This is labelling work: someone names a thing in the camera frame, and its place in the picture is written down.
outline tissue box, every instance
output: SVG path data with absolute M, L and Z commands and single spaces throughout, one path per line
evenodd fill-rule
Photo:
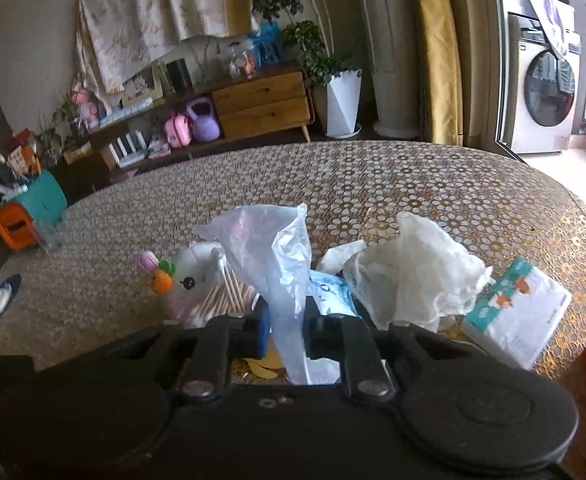
M 527 370 L 556 330 L 571 293 L 531 262 L 517 258 L 480 296 L 462 332 L 489 354 Z

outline floral patterned tablecloth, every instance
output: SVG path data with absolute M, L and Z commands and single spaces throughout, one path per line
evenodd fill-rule
M 144 174 L 73 205 L 65 247 L 12 256 L 0 283 L 22 289 L 0 318 L 0 354 L 48 367 L 159 322 L 135 257 L 171 257 L 193 227 L 243 204 L 308 205 L 313 257 L 363 238 L 397 235 L 395 215 L 433 219 L 502 272 L 517 256 L 563 283 L 574 299 L 536 370 L 556 379 L 586 345 L 586 205 L 525 164 L 417 142 L 289 144 L 198 158 Z

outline washing machine door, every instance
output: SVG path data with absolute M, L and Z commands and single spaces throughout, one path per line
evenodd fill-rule
M 576 76 L 566 59 L 545 50 L 529 64 L 523 90 L 531 118 L 540 126 L 558 126 L 571 113 Z

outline cartoon eye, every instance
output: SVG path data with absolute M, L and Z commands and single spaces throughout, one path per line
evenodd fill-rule
M 191 290 L 195 286 L 195 280 L 190 276 L 184 278 L 180 283 L 182 283 L 186 290 Z

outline picture frame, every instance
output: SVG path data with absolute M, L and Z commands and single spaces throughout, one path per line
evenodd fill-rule
M 153 63 L 124 83 L 122 106 L 131 107 L 149 97 L 155 101 L 162 95 L 162 75 L 157 63 Z

